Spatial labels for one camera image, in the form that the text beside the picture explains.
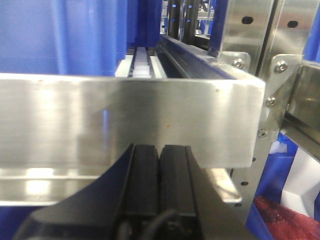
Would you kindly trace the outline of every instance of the screw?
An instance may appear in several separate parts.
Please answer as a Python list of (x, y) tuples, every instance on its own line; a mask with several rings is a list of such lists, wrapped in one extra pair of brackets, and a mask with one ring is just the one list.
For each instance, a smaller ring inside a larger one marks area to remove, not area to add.
[(245, 62), (241, 58), (237, 58), (233, 60), (231, 65), (236, 67), (237, 69), (243, 69), (245, 67)]
[(276, 74), (281, 74), (288, 68), (288, 63), (286, 61), (278, 61), (275, 65), (274, 72)]
[(268, 132), (264, 128), (262, 128), (262, 129), (260, 129), (258, 131), (258, 137), (259, 138), (265, 138), (267, 135), (268, 135)]
[(266, 105), (267, 107), (269, 108), (272, 108), (276, 105), (276, 98), (274, 96), (271, 96), (269, 97), (267, 100), (266, 100)]

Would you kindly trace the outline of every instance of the metal bracket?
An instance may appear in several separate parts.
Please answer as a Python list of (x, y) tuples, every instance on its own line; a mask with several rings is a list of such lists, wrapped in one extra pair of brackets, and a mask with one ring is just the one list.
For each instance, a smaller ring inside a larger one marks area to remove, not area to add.
[(241, 204), (232, 205), (236, 207), (236, 212), (244, 222), (250, 211), (271, 144), (278, 137), (302, 60), (303, 55), (294, 54), (278, 54), (272, 58), (253, 153), (255, 161), (252, 161), (251, 168), (234, 169), (232, 175), (234, 185), (242, 196)]
[(220, 51), (217, 57), (218, 61), (234, 66), (245, 72), (249, 71), (251, 57), (247, 52), (240, 51)]

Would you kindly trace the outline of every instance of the blue container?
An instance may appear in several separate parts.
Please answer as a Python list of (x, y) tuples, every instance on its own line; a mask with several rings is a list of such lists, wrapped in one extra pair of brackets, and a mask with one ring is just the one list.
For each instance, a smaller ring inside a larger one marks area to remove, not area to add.
[(0, 72), (114, 76), (127, 42), (156, 45), (161, 8), (161, 0), (1, 0)]

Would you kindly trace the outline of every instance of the metal frame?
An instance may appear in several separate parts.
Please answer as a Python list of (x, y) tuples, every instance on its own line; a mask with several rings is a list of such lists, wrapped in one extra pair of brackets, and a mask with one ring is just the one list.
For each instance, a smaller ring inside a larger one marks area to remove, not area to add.
[[(273, 3), (274, 0), (217, 1), (209, 54), (256, 74)], [(238, 53), (249, 57), (240, 58)]]
[[(242, 205), (235, 205), (240, 206), (235, 207), (235, 210), (244, 222), (249, 214), (271, 144), (277, 139), (280, 131), (318, 7), (319, 0), (278, 0), (274, 5), (272, 21), (260, 58), (260, 68), (257, 71), (258, 76), (266, 80), (266, 91), (254, 161), (251, 168), (235, 169), (232, 175), (232, 180), (243, 197)], [(288, 21), (297, 21), (300, 24), (292, 28), (289, 27)], [(292, 39), (290, 43), (284, 41), (287, 36)]]

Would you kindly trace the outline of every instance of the brushed steel surface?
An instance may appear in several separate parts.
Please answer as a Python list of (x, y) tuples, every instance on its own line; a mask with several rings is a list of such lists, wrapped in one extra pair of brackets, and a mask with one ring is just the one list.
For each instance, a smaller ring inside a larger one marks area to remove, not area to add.
[[(234, 185), (242, 196), (242, 205), (233, 204), (232, 207), (244, 223), (246, 222), (251, 209), (252, 201), (265, 167), (272, 142), (278, 137), (302, 59), (302, 55), (279, 54), (272, 59), (272, 63), (269, 66), (270, 78), (265, 86), (266, 89), (260, 116), (259, 131), (257, 132), (257, 134), (265, 132), (266, 135), (261, 135), (261, 137), (256, 139), (253, 153), (256, 160), (252, 162), (251, 168), (234, 169), (232, 175)], [(275, 73), (274, 68), (280, 60), (286, 61), (288, 67), (286, 71), (279, 74)], [(268, 106), (268, 99), (270, 97), (278, 99), (277, 104), (273, 107)]]
[[(319, 0), (278, 0), (273, 13), (258, 76), (267, 80), (274, 56), (279, 54), (302, 55), (313, 25)], [(291, 21), (297, 27), (289, 27)]]
[[(265, 129), (268, 134), (264, 138), (257, 138), (254, 149), (256, 161), (252, 163), (251, 168), (235, 169), (232, 176), (243, 197), (242, 206), (234, 207), (243, 222), (251, 209), (271, 144), (277, 139), (282, 126), (318, 6), (319, 0), (278, 0), (272, 11), (272, 21), (258, 69), (258, 76), (266, 81), (259, 129)], [(289, 27), (290, 21), (297, 21), (298, 26)], [(275, 67), (281, 61), (287, 62), (288, 67), (285, 71), (276, 73)], [(268, 98), (273, 97), (278, 99), (277, 104), (268, 107)], [(242, 182), (248, 182), (248, 185), (242, 186)]]
[[(1, 73), (0, 204), (62, 200), (108, 169), (130, 143), (191, 146), (202, 167), (248, 167), (264, 90), (258, 78)], [(48, 186), (48, 194), (28, 197), (30, 181)], [(68, 184), (73, 190), (65, 190)]]
[(320, 142), (311, 138), (309, 132), (301, 129), (300, 125), (295, 125), (291, 121), (285, 119), (281, 127), (281, 133), (288, 136), (300, 148), (311, 154), (320, 162)]
[(236, 204), (242, 201), (242, 196), (225, 168), (206, 168), (203, 171), (224, 203)]
[(320, 64), (303, 61), (288, 113), (320, 132)]
[[(256, 74), (274, 0), (221, 2), (225, 3), (219, 3), (219, 5), (227, 9), (216, 9), (215, 11), (216, 13), (224, 11), (225, 16), (218, 16), (214, 20), (209, 52), (215, 57), (221, 51), (248, 53), (251, 57), (248, 71)], [(243, 24), (244, 17), (253, 18), (253, 22)]]

